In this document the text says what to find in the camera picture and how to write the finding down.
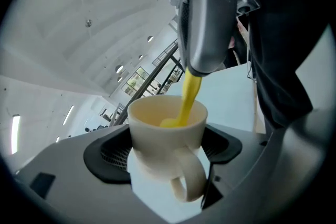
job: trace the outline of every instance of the window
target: window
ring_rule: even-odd
[[[139,67],[137,71],[125,83],[125,85],[121,88],[121,90],[127,93],[129,96],[134,96],[148,77],[149,74],[141,67]],[[156,94],[159,89],[158,85],[160,84],[156,80],[153,80],[151,85],[148,86],[143,95],[151,96]]]

